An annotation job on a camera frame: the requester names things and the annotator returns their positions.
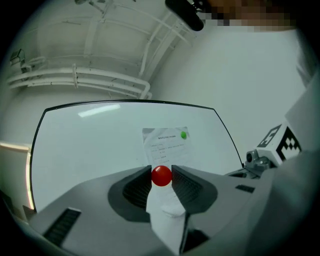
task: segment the red ball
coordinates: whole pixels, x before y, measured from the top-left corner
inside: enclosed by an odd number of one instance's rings
[[[171,170],[164,165],[159,165],[154,168],[151,176],[153,183],[160,187],[168,185],[172,180]]]

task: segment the green circle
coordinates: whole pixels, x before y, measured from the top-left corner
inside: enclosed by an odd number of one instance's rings
[[[186,138],[187,138],[187,134],[186,134],[185,131],[182,131],[182,132],[181,132],[181,137],[182,137],[183,139],[186,139]]]

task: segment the ceiling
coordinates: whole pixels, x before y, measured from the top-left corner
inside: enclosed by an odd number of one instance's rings
[[[92,2],[97,8],[47,1],[22,28],[14,48],[24,50],[26,61],[44,56],[50,67],[77,63],[150,82],[175,46],[191,46],[195,37],[165,0]]]

